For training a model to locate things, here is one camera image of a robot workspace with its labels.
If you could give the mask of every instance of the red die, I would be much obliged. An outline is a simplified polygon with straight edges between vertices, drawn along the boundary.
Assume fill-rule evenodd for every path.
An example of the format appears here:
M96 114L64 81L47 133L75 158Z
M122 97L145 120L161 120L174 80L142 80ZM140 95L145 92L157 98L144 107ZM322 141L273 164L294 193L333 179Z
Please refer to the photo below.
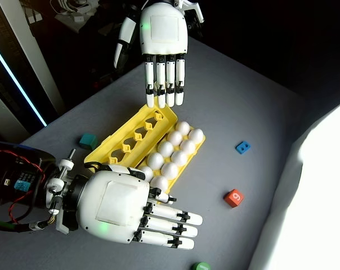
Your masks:
M232 190L226 194L224 200L230 204L231 207L237 207L244 199L244 195L237 190Z

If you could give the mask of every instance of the yellow egg carton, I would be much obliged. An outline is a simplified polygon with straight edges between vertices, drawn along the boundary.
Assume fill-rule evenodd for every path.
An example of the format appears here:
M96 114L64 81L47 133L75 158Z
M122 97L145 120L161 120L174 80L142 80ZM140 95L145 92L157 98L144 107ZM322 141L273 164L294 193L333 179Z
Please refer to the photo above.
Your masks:
M85 157L84 163L96 161L103 164L118 164L133 168L147 165L146 157L148 154L157 152L158 144L166 141L166 135L175 130L176 122L176 114L167 105L163 109L160 109L157 105L153 108L144 105L137 114ZM205 136L201 143L196 145L195 152L188 155L187 163L178 167L177 177L168 181L167 193L169 193L171 187L190 160L196 155L204 141ZM174 151L179 149L178 146L174 147ZM164 161L170 162L171 158L164 158ZM161 175L160 170L155 170L154 176L159 175Z

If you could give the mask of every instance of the blue label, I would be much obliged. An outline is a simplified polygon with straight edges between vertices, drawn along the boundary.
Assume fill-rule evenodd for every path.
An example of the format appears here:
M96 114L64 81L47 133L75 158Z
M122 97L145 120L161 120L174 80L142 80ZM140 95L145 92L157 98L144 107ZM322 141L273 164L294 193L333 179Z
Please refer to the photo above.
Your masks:
M17 180L15 185L14 185L14 189L16 190L21 190L24 192L28 192L29 188L30 188L31 183L30 182L26 182L26 181L22 181L22 180Z

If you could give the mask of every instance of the red wire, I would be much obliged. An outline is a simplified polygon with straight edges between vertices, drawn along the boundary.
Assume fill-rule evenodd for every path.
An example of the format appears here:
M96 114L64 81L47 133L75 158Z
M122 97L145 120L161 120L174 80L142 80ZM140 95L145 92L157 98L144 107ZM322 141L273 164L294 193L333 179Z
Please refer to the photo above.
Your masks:
M43 171L43 169L41 169L41 168L39 167L39 165L30 162L27 158L25 158L25 157L23 157L23 156L19 156L19 155L15 154L14 152L11 152L11 151L8 151L8 150L0 150L0 152L4 152L4 153L7 153L7 154L11 154L11 155L13 155L13 156L15 156L15 157L17 157L17 158L19 158L19 159L22 159L22 160L26 161L27 163L31 164L32 166L36 167L36 168L40 171L40 173L41 173L41 175L42 175L42 178L41 178L41 180L40 180L40 183L42 183L42 182L45 180L44 171ZM12 215L12 210L13 210L15 204L16 204L17 202L21 201L23 198L25 198L25 197L27 197L28 195L30 195L32 192L33 192L32 190L28 191L25 195L22 195L21 197L17 198L15 201L13 201L13 203L10 205L10 207L8 208L8 215L10 216L12 222L18 223L17 220L16 220L16 218L14 218L14 216Z

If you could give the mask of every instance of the green round object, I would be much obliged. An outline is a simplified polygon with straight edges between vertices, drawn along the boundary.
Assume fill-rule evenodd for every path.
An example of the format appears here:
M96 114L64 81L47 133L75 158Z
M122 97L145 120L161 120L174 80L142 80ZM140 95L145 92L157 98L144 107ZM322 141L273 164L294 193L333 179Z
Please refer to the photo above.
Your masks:
M210 264L206 262L201 262L194 264L193 270L211 270L211 267Z

